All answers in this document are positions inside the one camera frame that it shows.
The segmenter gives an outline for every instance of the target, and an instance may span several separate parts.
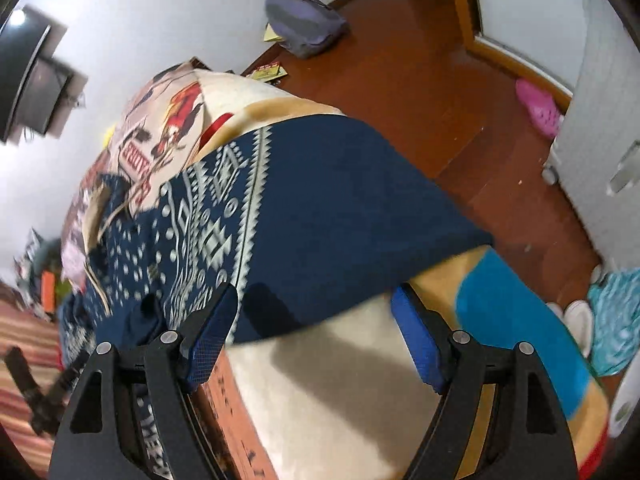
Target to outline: wooden floor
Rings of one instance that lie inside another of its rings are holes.
[[[469,56],[452,0],[355,0],[352,34],[309,60],[279,56],[281,88],[377,128],[478,224],[545,301],[586,294],[598,257],[558,186],[540,178],[550,143],[514,78]]]

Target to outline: gray bag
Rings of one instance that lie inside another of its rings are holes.
[[[348,29],[338,12],[320,0],[265,0],[273,31],[284,38],[280,44],[306,59],[331,46]]]

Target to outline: pink crocs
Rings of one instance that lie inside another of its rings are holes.
[[[516,95],[527,107],[533,125],[549,139],[555,139],[562,115],[549,92],[541,90],[525,79],[516,81]]]

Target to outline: teal cloth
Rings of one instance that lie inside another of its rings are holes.
[[[564,324],[511,270],[488,250],[464,279],[456,297],[461,327],[484,345],[536,348],[558,394],[564,416],[578,409],[591,375]]]
[[[640,346],[640,269],[608,274],[587,299],[595,316],[591,364],[599,376],[617,374]]]

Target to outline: navy blanket with white geometric pattern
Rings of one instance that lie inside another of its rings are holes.
[[[126,188],[118,177],[104,181],[106,219]],[[284,121],[172,178],[156,208],[116,217],[89,254],[91,344],[118,341],[147,294],[176,328],[224,281],[241,305],[228,342],[280,335],[491,241],[365,123],[336,115]]]

